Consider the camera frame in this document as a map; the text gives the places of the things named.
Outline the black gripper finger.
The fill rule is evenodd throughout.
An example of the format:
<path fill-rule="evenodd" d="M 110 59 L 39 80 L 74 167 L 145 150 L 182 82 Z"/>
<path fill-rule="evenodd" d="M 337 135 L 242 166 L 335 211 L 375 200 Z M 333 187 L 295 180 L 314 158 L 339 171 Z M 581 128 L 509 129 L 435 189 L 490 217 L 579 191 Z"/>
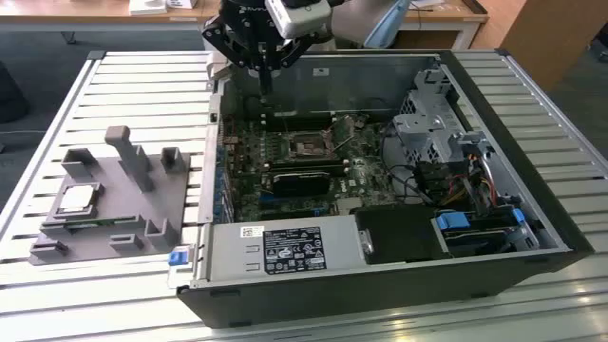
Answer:
<path fill-rule="evenodd" d="M 289 68 L 313 46 L 313 35 L 307 34 L 293 39 L 285 46 L 282 39 L 273 39 L 266 43 L 266 94 L 273 93 L 273 73 Z"/>
<path fill-rule="evenodd" d="M 203 37 L 229 60 L 241 68 L 258 72 L 261 95 L 267 96 L 267 67 L 261 44 L 251 30 L 246 30 L 245 34 L 245 43 L 241 43 L 238 40 L 230 40 L 225 24 L 211 24 L 203 30 Z"/>

